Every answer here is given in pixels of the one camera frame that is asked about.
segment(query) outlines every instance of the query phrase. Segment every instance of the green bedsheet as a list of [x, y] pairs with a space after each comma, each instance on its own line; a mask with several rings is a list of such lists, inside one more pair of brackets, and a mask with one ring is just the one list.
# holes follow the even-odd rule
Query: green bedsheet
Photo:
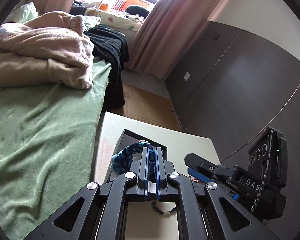
[[93, 64], [93, 88], [0, 88], [0, 226], [23, 239], [89, 182], [111, 65]]

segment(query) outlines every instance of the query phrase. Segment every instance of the beaded bracelet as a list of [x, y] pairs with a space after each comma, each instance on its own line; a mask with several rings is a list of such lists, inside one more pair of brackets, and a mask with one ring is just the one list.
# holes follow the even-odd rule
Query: beaded bracelet
[[155, 211], [157, 211], [160, 215], [169, 215], [170, 213], [172, 213], [172, 212], [174, 212], [174, 211], [177, 210], [177, 208], [175, 207], [175, 208], [171, 209], [170, 211], [164, 212], [164, 211], [162, 211], [160, 208], [158, 208], [158, 207], [156, 206], [155, 202], [152, 202], [152, 208], [153, 208]]

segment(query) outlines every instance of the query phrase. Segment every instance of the desk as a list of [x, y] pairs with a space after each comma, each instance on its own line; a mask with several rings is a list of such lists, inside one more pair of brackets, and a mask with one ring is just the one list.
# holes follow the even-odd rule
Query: desk
[[[106, 112], [97, 129], [94, 181], [103, 184], [115, 145], [124, 129], [128, 129], [146, 138], [168, 147], [167, 159], [173, 162], [177, 172], [188, 175], [184, 157], [188, 153], [220, 164], [217, 153], [210, 139], [181, 133], [159, 126], [143, 123], [117, 114]], [[168, 211], [175, 203], [157, 203], [157, 206]], [[178, 223], [176, 213], [169, 216], [160, 215], [151, 207], [151, 201], [146, 203], [129, 203], [126, 223], [126, 240], [177, 240]]]

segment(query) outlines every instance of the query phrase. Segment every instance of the metal screw cap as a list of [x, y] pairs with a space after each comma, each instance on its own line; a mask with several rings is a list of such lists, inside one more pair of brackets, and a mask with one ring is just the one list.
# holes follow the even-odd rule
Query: metal screw cap
[[97, 187], [97, 184], [95, 182], [90, 182], [87, 184], [88, 189], [95, 189]]
[[132, 178], [134, 178], [135, 175], [136, 175], [136, 174], [135, 174], [134, 172], [128, 171], [128, 172], [125, 173], [124, 176], [125, 176], [127, 179], [132, 179]]
[[216, 189], [218, 187], [218, 185], [215, 182], [208, 182], [207, 187], [209, 189]]
[[179, 176], [180, 176], [180, 174], [177, 173], [177, 172], [171, 172], [171, 173], [169, 174], [169, 177], [172, 178], [172, 179], [176, 179], [176, 178], [178, 178]]

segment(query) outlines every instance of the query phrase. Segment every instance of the white wall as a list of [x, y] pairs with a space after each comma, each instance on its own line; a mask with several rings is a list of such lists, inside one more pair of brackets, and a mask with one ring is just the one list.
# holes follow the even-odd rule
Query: white wall
[[300, 21], [282, 0], [223, 0], [209, 20], [257, 34], [300, 60]]

